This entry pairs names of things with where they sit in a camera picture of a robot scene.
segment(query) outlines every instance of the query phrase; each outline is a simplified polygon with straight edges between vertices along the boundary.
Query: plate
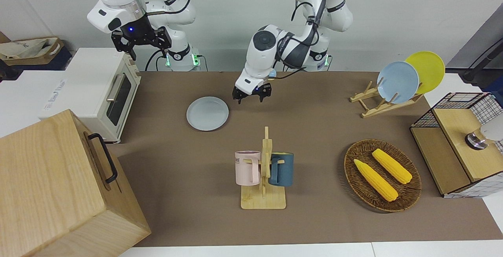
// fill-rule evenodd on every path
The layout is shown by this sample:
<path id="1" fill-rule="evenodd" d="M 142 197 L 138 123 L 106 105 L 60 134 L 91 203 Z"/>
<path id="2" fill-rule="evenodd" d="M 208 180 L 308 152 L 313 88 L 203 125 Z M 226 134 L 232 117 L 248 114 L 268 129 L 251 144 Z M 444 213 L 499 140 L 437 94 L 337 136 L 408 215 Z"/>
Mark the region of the plate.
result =
<path id="1" fill-rule="evenodd" d="M 215 130 L 229 117 L 226 103 L 217 97 L 203 97 L 192 102 L 187 109 L 187 121 L 195 129 Z"/>
<path id="2" fill-rule="evenodd" d="M 391 174 L 372 157 L 372 152 L 380 148 L 399 162 L 412 175 L 412 180 L 406 185 L 398 182 Z M 381 175 L 398 192 L 395 201 L 386 201 L 370 184 L 363 178 L 354 164 L 354 159 L 368 164 Z M 412 161 L 400 149 L 388 142 L 365 139 L 354 143 L 344 157 L 344 172 L 347 182 L 354 193 L 365 203 L 375 209 L 385 212 L 399 212 L 412 207 L 421 196 L 421 178 Z"/>
<path id="3" fill-rule="evenodd" d="M 445 75 L 445 64 L 442 58 L 432 51 L 419 51 L 410 55 L 408 62 L 419 75 L 421 86 L 417 94 L 424 94 L 437 88 Z"/>
<path id="4" fill-rule="evenodd" d="M 379 95 L 393 104 L 400 104 L 414 97 L 419 86 L 419 76 L 413 66 L 407 62 L 392 62 L 381 70 L 377 83 L 384 78 L 377 90 Z"/>

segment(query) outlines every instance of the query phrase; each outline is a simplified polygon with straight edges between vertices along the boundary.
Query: yellow plate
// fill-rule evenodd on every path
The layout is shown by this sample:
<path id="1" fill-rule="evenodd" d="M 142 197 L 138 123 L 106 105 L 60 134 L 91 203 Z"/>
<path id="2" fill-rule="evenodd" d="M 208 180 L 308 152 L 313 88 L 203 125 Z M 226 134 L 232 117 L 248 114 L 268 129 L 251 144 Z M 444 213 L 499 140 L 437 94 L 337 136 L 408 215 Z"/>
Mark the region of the yellow plate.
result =
<path id="1" fill-rule="evenodd" d="M 444 61 L 436 53 L 419 51 L 410 55 L 406 62 L 413 66 L 419 75 L 421 85 L 417 89 L 417 94 L 430 92 L 444 79 Z"/>

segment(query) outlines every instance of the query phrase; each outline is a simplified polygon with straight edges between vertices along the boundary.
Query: light blue plate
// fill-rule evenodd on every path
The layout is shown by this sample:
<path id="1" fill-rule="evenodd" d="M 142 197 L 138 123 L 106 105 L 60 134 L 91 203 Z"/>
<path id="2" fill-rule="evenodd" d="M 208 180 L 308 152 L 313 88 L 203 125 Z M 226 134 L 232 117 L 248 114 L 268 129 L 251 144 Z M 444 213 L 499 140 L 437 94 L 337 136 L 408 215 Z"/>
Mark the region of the light blue plate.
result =
<path id="1" fill-rule="evenodd" d="M 407 62 L 392 62 L 381 70 L 377 77 L 377 83 L 384 78 L 377 90 L 379 95 L 391 101 L 391 98 L 398 93 L 393 100 L 393 104 L 400 104 L 410 100 L 419 87 L 419 76 L 413 66 Z"/>

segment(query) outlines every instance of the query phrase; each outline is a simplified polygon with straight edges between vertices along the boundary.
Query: wooden mug stand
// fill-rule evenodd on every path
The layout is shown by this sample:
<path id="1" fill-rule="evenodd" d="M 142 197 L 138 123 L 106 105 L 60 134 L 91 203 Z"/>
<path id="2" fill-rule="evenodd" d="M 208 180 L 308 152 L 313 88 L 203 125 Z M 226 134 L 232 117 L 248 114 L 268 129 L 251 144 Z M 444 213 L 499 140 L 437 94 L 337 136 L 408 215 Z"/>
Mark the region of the wooden mug stand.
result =
<path id="1" fill-rule="evenodd" d="M 258 185 L 241 186 L 241 208 L 252 209 L 284 209 L 286 208 L 285 188 L 270 185 L 271 154 L 273 140 L 269 138 L 269 127 L 265 128 L 265 138 L 262 139 L 261 181 Z"/>
<path id="2" fill-rule="evenodd" d="M 381 97 L 379 95 L 379 91 L 377 90 L 377 87 L 379 87 L 379 85 L 381 84 L 383 79 L 384 79 L 384 77 L 381 78 L 379 80 L 379 82 L 377 83 L 377 85 L 373 88 L 370 88 L 370 86 L 372 85 L 372 81 L 370 81 L 369 84 L 367 85 L 367 88 L 365 88 L 365 91 L 363 91 L 361 93 L 355 93 L 353 97 L 349 98 L 349 100 L 352 103 L 358 101 L 362 105 L 362 107 L 365 109 L 365 111 L 362 113 L 363 118 L 376 116 L 378 114 L 382 114 L 382 113 L 388 112 L 390 110 L 395 110 L 397 108 L 402 108 L 404 106 L 414 104 L 419 99 L 421 99 L 422 96 L 424 95 L 424 94 L 415 94 L 414 97 L 412 97 L 412 99 L 410 99 L 407 102 L 400 103 L 400 104 L 393 104 L 392 102 L 398 96 L 398 93 L 396 93 L 395 95 L 393 95 L 393 97 L 391 98 L 391 100 L 389 102 L 386 101 L 386 99 L 382 99 L 381 102 L 379 103 L 379 105 L 377 105 L 375 108 L 368 108 L 367 105 L 363 102 L 363 100 L 368 99 L 368 98 L 373 98 L 376 96 Z"/>

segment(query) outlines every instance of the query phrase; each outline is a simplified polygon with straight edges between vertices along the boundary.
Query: white wall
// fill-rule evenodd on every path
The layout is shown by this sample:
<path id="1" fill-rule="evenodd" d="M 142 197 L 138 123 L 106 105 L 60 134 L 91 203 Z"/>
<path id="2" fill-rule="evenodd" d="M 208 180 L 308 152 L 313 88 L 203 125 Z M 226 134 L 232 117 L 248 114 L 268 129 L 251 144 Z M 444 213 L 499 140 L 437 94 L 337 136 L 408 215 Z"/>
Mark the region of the white wall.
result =
<path id="1" fill-rule="evenodd" d="M 97 0 L 18 1 L 2 0 L 0 4 L 0 30 L 8 37 L 53 33 L 74 48 L 112 46 L 109 36 L 86 20 L 87 12 Z M 334 55 L 332 68 L 377 71 L 420 50 L 435 51 L 447 63 L 501 1 L 347 0 L 354 13 L 354 24 L 345 33 L 332 34 L 329 50 Z M 290 22 L 294 0 L 193 0 L 193 3 L 198 15 L 185 31 L 190 42 L 207 56 L 211 70 L 241 70 L 250 38 L 261 26 L 275 24 L 300 33 L 304 23 L 301 14 Z M 138 65 L 142 66 L 154 49 L 136 51 Z"/>

